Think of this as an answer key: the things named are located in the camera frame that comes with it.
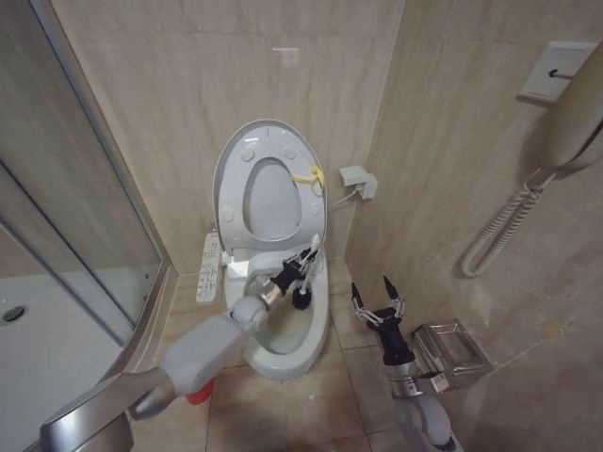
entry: shower door frame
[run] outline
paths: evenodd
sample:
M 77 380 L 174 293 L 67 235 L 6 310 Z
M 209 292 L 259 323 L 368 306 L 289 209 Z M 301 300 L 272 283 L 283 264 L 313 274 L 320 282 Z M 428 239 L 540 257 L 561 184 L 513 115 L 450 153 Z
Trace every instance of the shower door frame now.
M 149 296 L 142 308 L 134 332 L 127 341 L 127 344 L 123 348 L 122 353 L 116 362 L 108 369 L 105 375 L 106 378 L 122 372 L 137 350 L 144 332 L 150 326 L 153 312 L 158 308 L 161 285 L 166 278 L 168 268 L 171 266 L 171 260 L 166 253 L 163 243 L 159 239 L 157 229 L 151 221 L 149 212 L 147 211 L 136 183 L 134 182 L 134 177 L 127 167 L 119 146 L 106 123 L 105 115 L 98 105 L 88 79 L 84 75 L 84 71 L 75 56 L 54 7 L 50 0 L 29 0 L 29 4 L 38 17 L 41 27 L 46 34 L 46 38 L 50 42 L 50 45 L 73 88 L 75 96 L 92 126 L 94 134 L 105 151 L 109 163 L 115 171 L 127 199 L 132 204 L 144 232 L 147 234 L 160 259 L 159 267 L 153 279 L 151 290 L 149 291 Z

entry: tile floor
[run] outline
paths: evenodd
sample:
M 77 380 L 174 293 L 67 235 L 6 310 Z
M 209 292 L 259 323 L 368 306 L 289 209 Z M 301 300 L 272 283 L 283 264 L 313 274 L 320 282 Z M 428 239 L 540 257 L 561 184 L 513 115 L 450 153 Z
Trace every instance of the tile floor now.
M 181 277 L 154 363 L 166 346 L 223 303 L 195 302 L 196 275 Z M 322 353 L 303 376 L 272 381 L 236 359 L 216 378 L 202 405 L 184 399 L 133 424 L 135 451 L 146 452 L 400 452 L 391 399 L 375 337 L 352 314 L 350 274 L 329 261 L 331 320 Z

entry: toilet brush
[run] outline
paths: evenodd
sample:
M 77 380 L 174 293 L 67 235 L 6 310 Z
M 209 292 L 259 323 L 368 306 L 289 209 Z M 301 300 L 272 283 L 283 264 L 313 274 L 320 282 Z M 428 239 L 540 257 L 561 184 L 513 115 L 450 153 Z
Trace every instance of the toilet brush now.
M 312 248 L 311 255 L 316 254 L 318 252 L 318 245 L 320 244 L 320 237 L 318 234 L 315 234 L 312 237 Z M 303 311 L 308 309 L 310 306 L 310 301 L 312 301 L 312 291 L 308 287 L 308 283 L 310 282 L 310 273 L 312 270 L 308 271 L 306 274 L 305 280 L 301 283 L 301 287 L 296 287 L 293 289 L 293 294 L 291 294 L 291 300 L 293 307 L 298 311 Z
M 293 289 L 293 294 L 291 294 L 293 307 L 298 311 L 308 309 L 310 301 L 312 301 L 312 291 L 308 288 L 308 281 L 309 278 L 306 277 L 301 287 Z

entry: shower enclosure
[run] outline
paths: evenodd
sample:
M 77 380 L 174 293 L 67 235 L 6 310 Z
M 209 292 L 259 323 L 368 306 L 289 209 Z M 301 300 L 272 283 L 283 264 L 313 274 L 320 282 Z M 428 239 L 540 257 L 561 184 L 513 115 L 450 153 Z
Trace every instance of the shower enclosure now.
M 0 449 L 7 451 L 35 443 L 50 414 L 123 361 L 167 265 L 71 49 L 64 36 L 47 36 L 55 18 L 43 12 L 0 0 Z

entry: shower drain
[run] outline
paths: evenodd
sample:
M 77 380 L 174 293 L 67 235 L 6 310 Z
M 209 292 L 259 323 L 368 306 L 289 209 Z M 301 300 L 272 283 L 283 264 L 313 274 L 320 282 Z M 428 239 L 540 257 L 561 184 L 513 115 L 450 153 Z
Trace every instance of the shower drain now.
M 2 320 L 4 325 L 8 325 L 9 323 L 14 323 L 24 316 L 26 308 L 24 306 L 17 306 L 15 308 L 9 309 L 5 313 L 2 314 Z

